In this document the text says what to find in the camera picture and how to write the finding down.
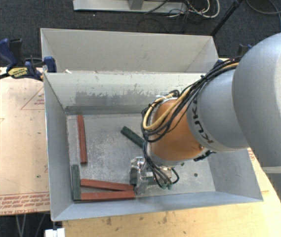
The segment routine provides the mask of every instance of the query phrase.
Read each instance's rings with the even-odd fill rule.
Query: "wooden stick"
[[[77,124],[78,124],[78,137],[79,137],[79,146],[80,146],[80,163],[87,164],[85,128],[84,128],[84,119],[82,115],[77,115]]]
[[[134,191],[81,193],[81,201],[106,201],[135,198]]]
[[[110,190],[110,191],[133,191],[134,190],[133,185],[105,182],[105,181],[98,181],[98,180],[90,180],[90,179],[81,179],[80,185],[81,185],[81,187],[97,188],[97,189]]]

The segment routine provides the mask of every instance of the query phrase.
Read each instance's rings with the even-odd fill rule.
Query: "table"
[[[43,84],[0,81],[0,216],[49,211]],[[65,221],[67,237],[281,237],[281,202],[250,153],[263,202]]]

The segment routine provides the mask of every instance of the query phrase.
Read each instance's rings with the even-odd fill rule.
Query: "blue clamp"
[[[15,79],[31,78],[35,80],[42,80],[42,73],[38,71],[31,62],[26,61],[23,66],[17,66],[18,61],[9,48],[8,39],[2,39],[0,41],[0,58],[8,62],[6,73],[9,76]],[[43,63],[46,64],[48,72],[57,72],[55,60],[51,56],[45,57]]]

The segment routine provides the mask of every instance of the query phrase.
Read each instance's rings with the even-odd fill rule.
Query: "metal stand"
[[[235,0],[234,3],[230,6],[225,16],[220,20],[215,29],[211,32],[211,36],[215,36],[216,33],[220,30],[220,28],[226,23],[226,21],[230,18],[230,16],[234,13],[234,11],[240,6],[243,0]]]
[[[165,0],[74,0],[74,11],[124,11],[124,12],[148,12]],[[179,13],[185,10],[182,2],[166,2],[154,13]]]

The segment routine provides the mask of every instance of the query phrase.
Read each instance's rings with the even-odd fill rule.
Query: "black cable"
[[[274,7],[275,9],[275,12],[268,12],[268,11],[262,11],[262,10],[258,10],[257,8],[253,7],[249,0],[245,0],[246,3],[249,5],[249,7],[251,9],[253,9],[254,11],[258,12],[258,13],[261,13],[261,14],[264,14],[264,15],[277,15],[279,17],[279,20],[280,20],[280,26],[281,26],[281,10],[279,10],[276,5],[271,1],[271,0],[267,0],[268,2],[270,2],[270,4]]]
[[[174,168],[171,168],[173,173],[176,175],[176,180],[173,182],[173,184],[176,184],[179,180],[180,180],[180,176],[178,174],[178,172],[175,171]]]
[[[206,73],[205,76],[203,76],[200,80],[196,81],[195,83],[187,86],[181,93],[179,96],[182,96],[182,94],[184,92],[186,92],[186,90],[189,89],[189,92],[186,94],[186,96],[183,98],[183,100],[181,101],[181,103],[179,103],[177,105],[177,107],[175,107],[171,117],[169,118],[168,121],[166,122],[162,122],[158,128],[156,129],[153,129],[153,130],[145,130],[144,127],[141,125],[141,130],[142,130],[142,133],[143,133],[143,136],[144,136],[144,139],[147,141],[147,142],[156,142],[158,141],[159,139],[161,139],[165,134],[167,134],[168,132],[172,131],[176,126],[177,124],[179,123],[179,121],[175,124],[175,126],[171,128],[171,124],[173,122],[173,120],[175,119],[175,117],[180,113],[180,111],[185,107],[187,106],[188,104],[190,104],[190,102],[195,99],[197,96],[197,94],[200,92],[200,90],[212,79],[214,79],[216,76],[226,72],[226,71],[229,71],[229,70],[232,70],[232,69],[235,69],[235,67],[229,67],[229,68],[226,68],[226,69],[222,69],[230,64],[234,64],[236,62],[238,62],[240,60],[241,57],[236,57],[234,59],[230,59],[230,60],[227,60],[225,62],[222,62],[222,63],[219,63],[219,64],[216,64],[208,73]],[[143,111],[142,111],[142,117],[144,119],[145,115],[146,115],[146,112],[148,111],[148,109],[152,106],[149,105],[149,107],[145,108]],[[151,116],[154,112],[154,110],[160,106],[161,103],[159,104],[156,104],[154,107],[152,107],[152,111],[149,113],[148,115],[148,118],[147,118],[147,123],[146,125],[149,126],[150,124],[150,121],[151,121]],[[150,139],[150,136],[152,135],[158,135],[155,139]]]
[[[154,9],[152,9],[152,10],[150,10],[150,11],[147,11],[147,12],[145,12],[144,14],[149,14],[149,13],[152,13],[152,12],[154,12],[154,11],[156,11],[156,10],[158,10],[158,9],[160,9],[162,6],[164,6],[167,2],[169,2],[170,0],[165,0],[162,4],[160,4],[158,7],[156,7],[156,8],[154,8]]]

